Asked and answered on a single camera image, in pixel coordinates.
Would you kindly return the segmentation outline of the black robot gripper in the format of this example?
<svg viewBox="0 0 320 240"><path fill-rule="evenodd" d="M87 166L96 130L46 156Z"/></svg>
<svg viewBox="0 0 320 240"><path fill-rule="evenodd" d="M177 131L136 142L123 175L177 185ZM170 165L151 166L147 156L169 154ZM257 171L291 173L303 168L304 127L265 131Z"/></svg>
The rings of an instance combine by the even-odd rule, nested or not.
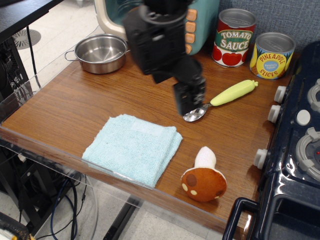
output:
<svg viewBox="0 0 320 240"><path fill-rule="evenodd" d="M155 83L176 78L173 86L179 115L187 114L193 104L200 105L206 92L202 67L186 54L185 17L187 7L161 14L149 7L130 11L123 20L131 54L140 70ZM193 87L192 96L189 87Z"/></svg>

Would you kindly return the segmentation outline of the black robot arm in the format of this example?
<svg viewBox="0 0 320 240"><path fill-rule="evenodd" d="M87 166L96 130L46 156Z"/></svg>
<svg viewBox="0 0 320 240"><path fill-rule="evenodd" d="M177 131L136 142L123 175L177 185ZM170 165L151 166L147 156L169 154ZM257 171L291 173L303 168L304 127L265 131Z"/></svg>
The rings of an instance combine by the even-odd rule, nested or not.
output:
<svg viewBox="0 0 320 240"><path fill-rule="evenodd" d="M134 62L155 83L175 78L177 111L185 115L200 107L206 80L201 64L186 53L185 18L189 0L145 0L123 20Z"/></svg>

